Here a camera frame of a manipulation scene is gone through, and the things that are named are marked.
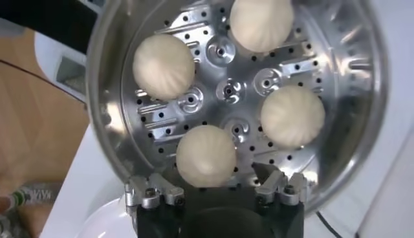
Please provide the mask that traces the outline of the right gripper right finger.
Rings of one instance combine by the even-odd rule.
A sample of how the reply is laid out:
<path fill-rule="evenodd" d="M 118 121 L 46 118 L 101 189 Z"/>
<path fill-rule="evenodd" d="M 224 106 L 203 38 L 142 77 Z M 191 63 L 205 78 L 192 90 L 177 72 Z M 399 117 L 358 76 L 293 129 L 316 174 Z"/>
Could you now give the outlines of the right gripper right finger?
<path fill-rule="evenodd" d="M 252 168 L 260 183 L 254 188 L 258 206 L 269 206 L 276 201 L 287 206 L 296 206 L 308 201 L 310 186 L 302 173 L 293 173 L 288 177 L 276 166 L 257 162 L 252 164 Z"/>

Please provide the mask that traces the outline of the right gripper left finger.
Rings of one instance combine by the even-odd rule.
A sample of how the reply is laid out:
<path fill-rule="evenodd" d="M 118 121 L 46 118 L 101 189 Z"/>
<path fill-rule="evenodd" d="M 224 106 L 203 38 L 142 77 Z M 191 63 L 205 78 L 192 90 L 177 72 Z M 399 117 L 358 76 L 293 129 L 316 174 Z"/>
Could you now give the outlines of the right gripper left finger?
<path fill-rule="evenodd" d="M 127 207 L 140 205 L 144 209 L 157 208 L 161 198 L 170 206 L 177 206 L 184 199 L 184 190 L 173 185 L 162 175 L 153 173 L 149 177 L 132 176 L 125 183 Z"/>

